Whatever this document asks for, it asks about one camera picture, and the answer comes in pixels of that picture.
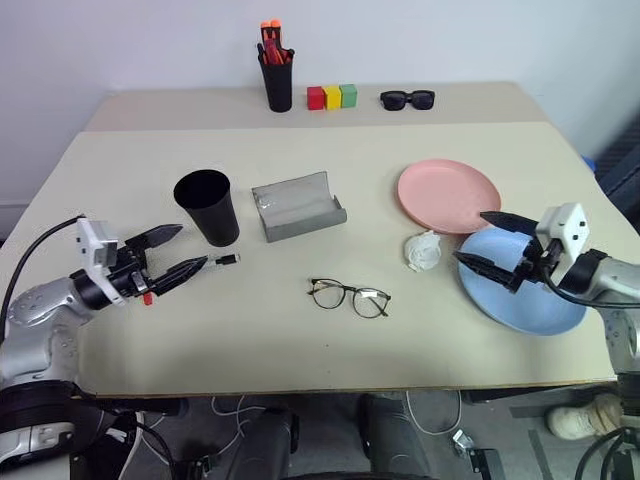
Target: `white wall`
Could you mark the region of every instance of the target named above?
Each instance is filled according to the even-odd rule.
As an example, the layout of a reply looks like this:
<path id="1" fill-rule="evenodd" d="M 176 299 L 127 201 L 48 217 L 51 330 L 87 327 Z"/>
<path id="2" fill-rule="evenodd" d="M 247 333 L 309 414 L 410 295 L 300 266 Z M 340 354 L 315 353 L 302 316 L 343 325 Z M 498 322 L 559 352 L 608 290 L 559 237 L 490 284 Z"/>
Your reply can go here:
<path id="1" fill-rule="evenodd" d="M 106 92 L 258 84 L 271 17 L 298 84 L 513 80 L 586 155 L 640 104 L 638 0 L 1 0 L 0 237 Z"/>

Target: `blue plate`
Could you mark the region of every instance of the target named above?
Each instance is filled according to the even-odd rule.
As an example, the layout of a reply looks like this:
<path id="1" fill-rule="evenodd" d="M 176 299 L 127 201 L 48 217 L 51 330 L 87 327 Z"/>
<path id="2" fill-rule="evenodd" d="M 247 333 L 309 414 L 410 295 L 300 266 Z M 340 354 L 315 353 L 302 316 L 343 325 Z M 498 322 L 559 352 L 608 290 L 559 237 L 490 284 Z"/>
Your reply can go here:
<path id="1" fill-rule="evenodd" d="M 460 249 L 482 255 L 499 267 L 513 271 L 531 237 L 499 228 L 471 235 Z M 488 280 L 462 263 L 458 264 L 462 285 L 484 313 L 515 330 L 532 335 L 557 335 L 577 326 L 587 311 L 544 289 L 541 283 L 524 282 L 517 293 Z"/>

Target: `white tissue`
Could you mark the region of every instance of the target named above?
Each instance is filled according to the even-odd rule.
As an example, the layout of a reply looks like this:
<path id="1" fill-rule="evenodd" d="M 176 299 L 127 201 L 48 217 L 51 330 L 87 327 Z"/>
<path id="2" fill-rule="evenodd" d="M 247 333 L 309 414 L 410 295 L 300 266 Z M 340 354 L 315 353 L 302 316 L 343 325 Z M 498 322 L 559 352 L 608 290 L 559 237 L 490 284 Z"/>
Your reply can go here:
<path id="1" fill-rule="evenodd" d="M 404 256 L 409 268 L 424 272 L 435 267 L 440 260 L 440 235 L 431 231 L 411 237 L 404 244 Z"/>

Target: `black cable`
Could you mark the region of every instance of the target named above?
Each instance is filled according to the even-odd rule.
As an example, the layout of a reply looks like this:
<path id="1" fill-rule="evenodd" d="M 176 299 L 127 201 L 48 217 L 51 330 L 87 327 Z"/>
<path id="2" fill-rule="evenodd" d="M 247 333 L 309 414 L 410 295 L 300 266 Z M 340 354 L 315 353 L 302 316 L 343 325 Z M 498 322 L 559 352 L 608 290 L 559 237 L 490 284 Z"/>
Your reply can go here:
<path id="1" fill-rule="evenodd" d="M 596 450 L 598 450 L 602 445 L 607 443 L 612 438 L 622 435 L 622 432 L 624 432 L 624 430 L 625 430 L 624 427 L 618 428 L 612 432 L 607 433 L 606 435 L 603 435 L 602 437 L 600 437 L 599 439 L 597 439 L 595 442 L 591 444 L 591 446 L 587 449 L 587 451 L 584 452 L 584 455 L 582 455 L 580 462 L 578 462 L 578 467 L 576 468 L 576 476 L 574 477 L 575 480 L 582 480 L 582 476 L 584 475 L 584 469 L 587 466 L 587 462 L 589 461 L 591 456 L 596 452 Z"/>
<path id="2" fill-rule="evenodd" d="M 49 238 L 51 235 L 53 235 L 57 231 L 62 230 L 63 228 L 68 227 L 69 225 L 73 225 L 78 221 L 79 218 L 85 218 L 85 216 L 78 215 L 77 217 L 70 218 L 67 221 L 59 223 L 55 227 L 50 228 L 49 230 L 44 232 L 42 235 L 40 235 L 38 239 L 35 242 L 33 242 L 29 246 L 29 248 L 27 248 L 27 251 L 24 252 L 22 257 L 20 257 L 20 261 L 18 262 L 16 269 L 13 271 L 13 275 L 11 275 L 11 280 L 9 280 L 9 285 L 7 286 L 7 291 L 5 292 L 4 300 L 2 301 L 2 310 L 0 311 L 0 345 L 2 344 L 2 342 L 4 342 L 4 328 L 5 328 L 5 323 L 7 321 L 7 313 L 9 311 L 9 303 L 11 302 L 13 289 L 16 287 L 16 283 L 18 283 L 18 277 L 20 276 L 20 272 L 22 272 L 24 265 L 27 263 L 27 260 L 29 259 L 31 254 L 34 252 L 34 250 L 38 248 L 38 246 L 42 242 L 44 242 L 47 238 Z"/>
<path id="3" fill-rule="evenodd" d="M 553 293 L 561 298 L 564 298 L 568 302 L 593 308 L 640 308 L 640 303 L 593 302 L 591 300 L 584 300 L 582 298 L 574 297 L 573 295 L 569 295 L 568 293 L 560 290 L 560 288 L 558 288 L 558 286 L 553 283 L 553 281 L 551 280 L 551 276 L 549 275 L 548 268 L 541 268 L 540 270 L 544 283 L 547 284 L 547 286 L 553 291 Z"/>
<path id="4" fill-rule="evenodd" d="M 618 451 L 623 441 L 624 441 L 624 434 L 616 438 L 616 440 L 609 447 L 609 450 L 607 450 L 607 454 L 604 456 L 604 460 L 602 460 L 602 467 L 600 468 L 600 480 L 607 480 L 607 474 L 609 473 L 609 465 L 611 464 L 613 455 Z"/>
<path id="5" fill-rule="evenodd" d="M 143 430 L 144 432 L 147 432 L 149 435 L 153 436 L 156 442 L 158 442 L 158 444 L 162 447 L 164 457 L 167 459 L 167 462 L 169 463 L 169 471 L 171 472 L 172 480 L 178 480 L 178 472 L 176 470 L 176 461 L 173 459 L 173 456 L 171 455 L 171 450 L 169 450 L 169 445 L 167 445 L 167 442 L 164 441 L 164 438 L 162 438 L 162 435 L 160 435 L 153 428 L 149 427 L 148 425 L 145 425 L 144 423 L 134 422 L 133 424 L 136 427 L 138 427 L 140 430 Z"/>

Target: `red block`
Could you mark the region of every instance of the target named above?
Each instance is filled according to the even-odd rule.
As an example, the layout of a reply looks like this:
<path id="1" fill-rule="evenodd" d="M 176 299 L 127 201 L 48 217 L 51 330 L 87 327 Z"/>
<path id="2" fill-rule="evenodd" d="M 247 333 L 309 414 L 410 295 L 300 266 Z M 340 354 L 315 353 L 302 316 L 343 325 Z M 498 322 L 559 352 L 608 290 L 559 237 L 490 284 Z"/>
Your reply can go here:
<path id="1" fill-rule="evenodd" d="M 307 87 L 307 108 L 322 110 L 324 108 L 324 90 L 322 87 Z"/>

